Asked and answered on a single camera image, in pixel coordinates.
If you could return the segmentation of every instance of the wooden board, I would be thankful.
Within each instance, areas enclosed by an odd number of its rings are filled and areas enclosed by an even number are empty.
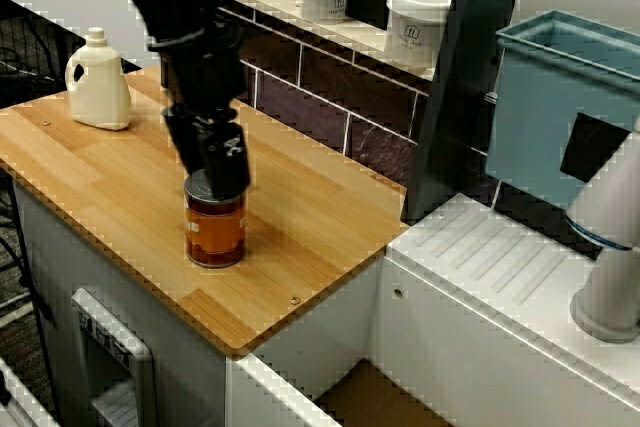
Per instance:
[[[213,345],[242,356],[381,255],[405,189],[240,102],[249,146],[245,258],[184,253],[184,168],[152,67],[127,75],[128,129],[71,120],[64,94],[0,111],[0,167]],[[291,304],[297,297],[301,301]]]

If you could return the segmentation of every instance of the blue bin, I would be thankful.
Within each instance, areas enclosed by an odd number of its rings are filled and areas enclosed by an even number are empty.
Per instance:
[[[640,37],[552,11],[497,32],[505,48],[486,171],[566,209],[584,183],[560,167],[579,113],[631,131]]]

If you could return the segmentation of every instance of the orange can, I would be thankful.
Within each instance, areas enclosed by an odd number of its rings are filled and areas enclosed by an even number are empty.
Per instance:
[[[202,267],[221,268],[235,264],[244,255],[245,193],[216,200],[204,170],[184,183],[186,228],[185,250]]]

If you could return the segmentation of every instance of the jar lid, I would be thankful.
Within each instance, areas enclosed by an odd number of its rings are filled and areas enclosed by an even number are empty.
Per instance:
[[[451,0],[387,0],[387,7],[412,19],[445,23]]]
[[[230,204],[231,202],[238,200],[244,194],[240,194],[230,199],[216,199],[213,196],[213,191],[209,186],[207,173],[204,169],[198,170],[187,177],[187,180],[184,181],[184,191],[187,196],[196,199],[201,204],[208,205]]]

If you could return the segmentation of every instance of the black frame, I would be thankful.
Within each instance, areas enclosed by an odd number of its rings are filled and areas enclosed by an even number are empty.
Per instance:
[[[516,0],[453,0],[402,211],[413,225],[461,190],[484,95],[492,92]]]

